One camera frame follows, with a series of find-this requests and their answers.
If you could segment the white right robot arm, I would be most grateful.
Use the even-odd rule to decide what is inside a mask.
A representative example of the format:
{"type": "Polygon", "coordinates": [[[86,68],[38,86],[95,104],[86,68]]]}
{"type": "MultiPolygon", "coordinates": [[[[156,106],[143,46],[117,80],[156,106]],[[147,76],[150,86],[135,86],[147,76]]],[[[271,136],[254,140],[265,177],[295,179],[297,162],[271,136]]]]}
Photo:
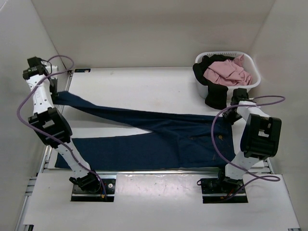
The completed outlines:
{"type": "Polygon", "coordinates": [[[238,188],[243,175],[254,164],[276,155],[282,121],[264,113],[255,101],[249,99],[247,90],[242,88],[233,91],[231,105],[222,113],[222,117],[230,124],[241,118],[246,122],[239,153],[225,166],[216,180],[217,189],[225,193],[231,188],[238,188]]]}

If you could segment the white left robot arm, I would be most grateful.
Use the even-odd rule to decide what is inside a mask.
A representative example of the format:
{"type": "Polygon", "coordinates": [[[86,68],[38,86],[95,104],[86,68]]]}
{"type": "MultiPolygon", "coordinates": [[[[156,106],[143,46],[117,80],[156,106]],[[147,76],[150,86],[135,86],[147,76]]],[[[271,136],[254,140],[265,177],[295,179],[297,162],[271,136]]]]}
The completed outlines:
{"type": "Polygon", "coordinates": [[[67,120],[55,107],[57,77],[59,70],[50,61],[38,57],[27,60],[29,67],[23,71],[23,79],[32,92],[33,115],[29,125],[40,140],[58,152],[73,171],[70,181],[83,191],[98,192],[102,188],[100,179],[76,149],[71,137],[72,130],[67,120]]]}

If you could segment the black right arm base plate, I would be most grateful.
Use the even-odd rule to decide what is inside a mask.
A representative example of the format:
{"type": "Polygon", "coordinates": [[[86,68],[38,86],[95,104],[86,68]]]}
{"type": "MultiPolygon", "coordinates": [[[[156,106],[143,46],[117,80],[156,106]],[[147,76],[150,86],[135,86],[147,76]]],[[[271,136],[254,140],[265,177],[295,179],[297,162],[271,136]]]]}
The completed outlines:
{"type": "Polygon", "coordinates": [[[203,204],[244,204],[248,203],[243,180],[230,181],[224,177],[201,178],[203,204]]]}

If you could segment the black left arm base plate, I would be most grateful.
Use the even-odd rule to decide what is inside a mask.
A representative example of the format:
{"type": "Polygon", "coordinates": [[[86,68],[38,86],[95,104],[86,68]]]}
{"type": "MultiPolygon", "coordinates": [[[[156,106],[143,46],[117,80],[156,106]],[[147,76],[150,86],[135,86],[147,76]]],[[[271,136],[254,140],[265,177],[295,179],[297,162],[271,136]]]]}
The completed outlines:
{"type": "Polygon", "coordinates": [[[74,185],[71,193],[71,202],[113,202],[115,199],[116,175],[101,176],[105,186],[97,187],[93,191],[83,191],[77,185],[74,185]]]}

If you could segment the dark blue denim trousers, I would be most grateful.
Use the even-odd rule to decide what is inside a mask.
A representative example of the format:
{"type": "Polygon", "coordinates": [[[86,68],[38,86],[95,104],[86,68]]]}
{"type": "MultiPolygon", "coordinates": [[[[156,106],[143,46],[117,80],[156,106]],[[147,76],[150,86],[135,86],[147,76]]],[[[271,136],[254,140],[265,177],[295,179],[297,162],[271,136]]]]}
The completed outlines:
{"type": "Polygon", "coordinates": [[[55,103],[145,130],[130,136],[74,138],[95,170],[223,167],[235,157],[231,124],[221,118],[97,106],[67,91],[60,92],[55,103]]]}

